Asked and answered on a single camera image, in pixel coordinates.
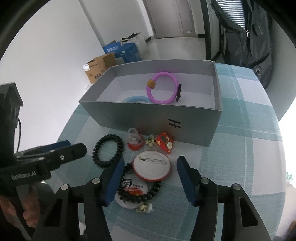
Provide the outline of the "cream flower earring charm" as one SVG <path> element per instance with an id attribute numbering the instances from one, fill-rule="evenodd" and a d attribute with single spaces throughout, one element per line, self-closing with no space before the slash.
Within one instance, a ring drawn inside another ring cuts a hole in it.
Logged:
<path id="1" fill-rule="evenodd" d="M 151 203 L 144 203 L 139 206 L 136 211 L 138 213 L 151 213 L 153 211 L 153 207 Z"/>

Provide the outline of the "white red-rimmed pin badge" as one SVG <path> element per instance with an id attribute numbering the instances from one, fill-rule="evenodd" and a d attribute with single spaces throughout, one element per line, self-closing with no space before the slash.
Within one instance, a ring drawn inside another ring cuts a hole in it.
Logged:
<path id="1" fill-rule="evenodd" d="M 139 153 L 132 162 L 134 172 L 143 180 L 156 182 L 165 179 L 171 170 L 169 158 L 157 151 Z"/>

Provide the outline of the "red cartoon car charm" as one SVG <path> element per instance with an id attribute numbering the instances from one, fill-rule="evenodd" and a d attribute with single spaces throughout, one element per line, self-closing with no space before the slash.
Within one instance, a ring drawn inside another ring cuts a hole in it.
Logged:
<path id="1" fill-rule="evenodd" d="M 156 144 L 168 154 L 171 153 L 171 150 L 174 145 L 174 140 L 166 132 L 161 133 L 156 138 Z"/>

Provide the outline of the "red clear-dome capsule charm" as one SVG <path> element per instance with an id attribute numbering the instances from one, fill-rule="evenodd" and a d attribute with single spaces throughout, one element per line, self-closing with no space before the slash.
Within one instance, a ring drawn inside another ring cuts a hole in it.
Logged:
<path id="1" fill-rule="evenodd" d="M 132 151 L 137 151 L 144 146 L 144 138 L 136 128 L 128 130 L 127 145 Z"/>

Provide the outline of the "white China print badge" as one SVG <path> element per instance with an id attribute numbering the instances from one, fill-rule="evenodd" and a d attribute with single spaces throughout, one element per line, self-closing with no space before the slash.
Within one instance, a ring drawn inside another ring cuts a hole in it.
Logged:
<path id="1" fill-rule="evenodd" d="M 134 197 L 142 196 L 143 194 L 146 194 L 148 192 L 148 186 L 147 183 L 139 178 L 135 174 L 126 174 L 122 178 L 120 187 L 123 188 L 124 191 L 127 191 L 128 194 Z M 143 202 L 132 203 L 131 201 L 121 200 L 121 195 L 119 194 L 119 191 L 115 195 L 115 201 L 123 208 L 126 209 L 136 209 L 142 204 Z"/>

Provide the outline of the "teal plaid tablecloth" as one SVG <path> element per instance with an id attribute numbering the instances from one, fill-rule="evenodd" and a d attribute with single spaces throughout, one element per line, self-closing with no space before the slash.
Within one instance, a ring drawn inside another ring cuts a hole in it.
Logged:
<path id="1" fill-rule="evenodd" d="M 216 64 L 223 111 L 208 147 L 176 143 L 172 164 L 189 165 L 218 185 L 238 183 L 274 237 L 285 202 L 285 155 L 271 102 L 246 68 Z M 113 240 L 189 240 L 198 209 L 186 199 L 175 167 L 152 199 L 152 212 L 138 213 L 112 202 L 104 209 Z"/>

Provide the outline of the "grey cardboard storage box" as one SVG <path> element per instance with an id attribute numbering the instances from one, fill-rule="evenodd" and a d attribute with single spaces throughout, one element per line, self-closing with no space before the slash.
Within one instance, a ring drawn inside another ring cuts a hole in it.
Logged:
<path id="1" fill-rule="evenodd" d="M 179 84 L 181 98 L 176 102 Z M 215 62 L 139 61 L 109 68 L 80 99 L 101 126 L 210 145 L 222 114 Z"/>

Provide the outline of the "brown cardboard box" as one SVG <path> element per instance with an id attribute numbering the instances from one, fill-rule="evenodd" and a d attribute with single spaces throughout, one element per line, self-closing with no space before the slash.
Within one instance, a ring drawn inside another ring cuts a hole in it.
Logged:
<path id="1" fill-rule="evenodd" d="M 108 53 L 99 57 L 96 57 L 83 65 L 83 69 L 90 81 L 95 83 L 104 72 L 110 67 L 116 65 L 116 59 L 114 53 Z"/>

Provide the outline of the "small black hair clip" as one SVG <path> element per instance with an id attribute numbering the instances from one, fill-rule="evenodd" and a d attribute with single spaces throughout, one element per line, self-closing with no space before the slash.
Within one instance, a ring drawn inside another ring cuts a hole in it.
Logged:
<path id="1" fill-rule="evenodd" d="M 182 85 L 179 84 L 178 90 L 177 90 L 177 95 L 176 95 L 176 102 L 178 102 L 181 98 L 181 92 L 182 92 Z"/>

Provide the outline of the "blue cardboard box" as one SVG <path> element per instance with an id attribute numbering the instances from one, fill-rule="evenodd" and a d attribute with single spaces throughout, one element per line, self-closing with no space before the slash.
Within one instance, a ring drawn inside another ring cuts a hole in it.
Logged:
<path id="1" fill-rule="evenodd" d="M 106 54 L 114 53 L 117 65 L 141 61 L 138 49 L 135 43 L 113 42 L 103 47 Z"/>

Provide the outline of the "white plastic bag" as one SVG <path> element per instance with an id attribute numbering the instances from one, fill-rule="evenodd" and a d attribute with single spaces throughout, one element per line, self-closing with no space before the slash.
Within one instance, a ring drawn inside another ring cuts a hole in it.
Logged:
<path id="1" fill-rule="evenodd" d="M 142 33 L 133 33 L 128 37 L 122 38 L 120 42 L 122 45 L 126 43 L 135 44 L 141 59 L 145 59 L 150 54 L 149 47 Z"/>

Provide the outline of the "black hanging jacket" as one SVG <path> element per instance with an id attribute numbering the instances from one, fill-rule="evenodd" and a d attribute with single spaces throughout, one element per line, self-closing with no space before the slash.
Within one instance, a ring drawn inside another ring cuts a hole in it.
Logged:
<path id="1" fill-rule="evenodd" d="M 255 1 L 242 1 L 242 5 L 244 29 L 227 18 L 217 1 L 211 1 L 211 7 L 224 30 L 226 43 L 223 59 L 226 64 L 252 69 L 263 88 L 267 88 L 273 69 L 271 19 Z"/>

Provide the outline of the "grey door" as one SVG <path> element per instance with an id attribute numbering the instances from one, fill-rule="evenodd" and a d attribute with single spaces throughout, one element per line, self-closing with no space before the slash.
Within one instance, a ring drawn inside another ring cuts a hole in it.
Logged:
<path id="1" fill-rule="evenodd" d="M 196 37 L 189 1 L 147 0 L 144 6 L 156 39 Z"/>

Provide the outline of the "striped shirt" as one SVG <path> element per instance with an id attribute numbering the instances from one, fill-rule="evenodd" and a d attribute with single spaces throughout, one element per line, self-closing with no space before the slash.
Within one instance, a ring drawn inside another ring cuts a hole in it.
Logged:
<path id="1" fill-rule="evenodd" d="M 245 28 L 244 9 L 241 0 L 217 0 L 227 18 L 243 29 Z"/>

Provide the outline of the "black coat rack frame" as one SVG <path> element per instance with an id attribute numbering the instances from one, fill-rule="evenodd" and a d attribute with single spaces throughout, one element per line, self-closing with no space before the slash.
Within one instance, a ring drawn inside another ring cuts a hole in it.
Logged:
<path id="1" fill-rule="evenodd" d="M 211 1 L 200 0 L 200 2 L 204 21 L 206 60 L 217 61 L 223 52 L 223 30 L 211 7 Z"/>

